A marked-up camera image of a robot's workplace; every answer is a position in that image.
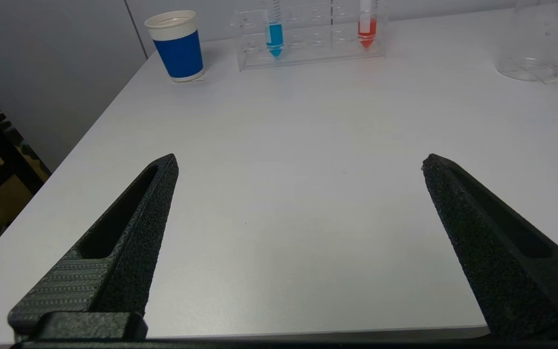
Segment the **clear glass container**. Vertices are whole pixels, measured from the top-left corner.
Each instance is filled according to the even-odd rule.
[[[523,81],[558,77],[558,0],[517,0],[496,69]]]
[[[384,0],[239,0],[239,69],[381,57],[387,18]]]

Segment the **test tube rack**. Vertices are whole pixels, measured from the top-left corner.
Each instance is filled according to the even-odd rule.
[[[372,1],[378,5],[376,36],[365,47],[359,40],[361,0],[280,0],[284,45],[275,57],[267,45],[273,0],[239,0],[231,24],[239,70],[383,57],[388,9],[385,0]]]

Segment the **paper cup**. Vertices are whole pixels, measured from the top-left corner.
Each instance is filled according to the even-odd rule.
[[[173,81],[184,82],[204,73],[195,11],[172,11],[149,18],[145,26]]]

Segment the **glass beaker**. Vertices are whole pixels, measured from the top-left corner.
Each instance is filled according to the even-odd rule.
[[[524,81],[558,76],[558,0],[517,0],[496,69]]]

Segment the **table surface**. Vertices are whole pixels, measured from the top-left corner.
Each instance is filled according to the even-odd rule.
[[[157,55],[0,238],[6,316],[150,161],[180,166],[148,336],[483,329],[420,170],[458,162],[558,243],[558,80],[499,75],[509,11],[390,23],[386,58],[204,81]]]

